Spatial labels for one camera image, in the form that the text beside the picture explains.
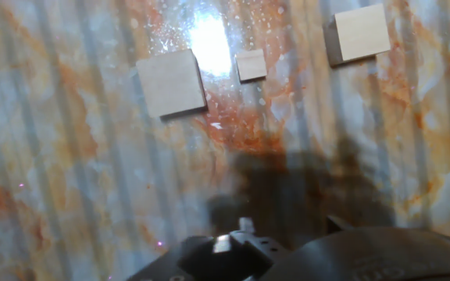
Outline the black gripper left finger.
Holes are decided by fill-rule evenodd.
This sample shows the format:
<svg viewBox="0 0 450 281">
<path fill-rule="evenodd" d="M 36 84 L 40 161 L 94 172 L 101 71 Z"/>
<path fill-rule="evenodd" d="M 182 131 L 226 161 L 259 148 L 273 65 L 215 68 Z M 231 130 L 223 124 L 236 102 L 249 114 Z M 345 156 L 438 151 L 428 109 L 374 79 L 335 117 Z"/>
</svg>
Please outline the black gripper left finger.
<svg viewBox="0 0 450 281">
<path fill-rule="evenodd" d="M 217 237 L 188 237 L 136 272 L 128 281 L 258 280 L 288 250 L 270 237 L 258 237 L 252 219 Z"/>
</svg>

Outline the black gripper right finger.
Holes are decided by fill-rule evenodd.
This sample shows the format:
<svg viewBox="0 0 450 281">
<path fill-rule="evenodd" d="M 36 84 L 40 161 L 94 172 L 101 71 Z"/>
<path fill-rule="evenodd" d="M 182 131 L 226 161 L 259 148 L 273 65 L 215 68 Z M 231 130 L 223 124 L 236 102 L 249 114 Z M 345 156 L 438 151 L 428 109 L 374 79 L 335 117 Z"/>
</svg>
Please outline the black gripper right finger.
<svg viewBox="0 0 450 281">
<path fill-rule="evenodd" d="M 327 216 L 326 225 L 328 233 L 337 233 L 353 228 L 353 225 L 351 223 L 334 215 Z"/>
</svg>

